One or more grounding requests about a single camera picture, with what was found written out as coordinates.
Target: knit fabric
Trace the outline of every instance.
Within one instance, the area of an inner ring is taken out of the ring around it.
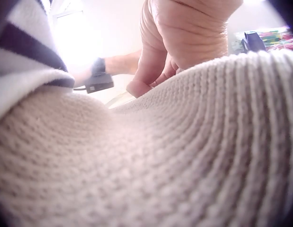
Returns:
[[[185,70],[115,109],[37,89],[0,119],[14,227],[271,227],[293,200],[293,54]]]

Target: hand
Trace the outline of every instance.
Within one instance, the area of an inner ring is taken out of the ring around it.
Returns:
[[[242,2],[146,0],[140,18],[142,54],[128,92],[139,97],[178,68],[226,55],[227,20]],[[167,52],[172,59],[165,67]]]

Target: white wall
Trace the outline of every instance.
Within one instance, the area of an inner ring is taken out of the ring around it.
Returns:
[[[139,18],[144,0],[82,0],[92,25],[97,54],[107,57],[141,48]]]
[[[229,32],[274,28],[285,26],[285,22],[267,1],[246,1],[230,17]]]

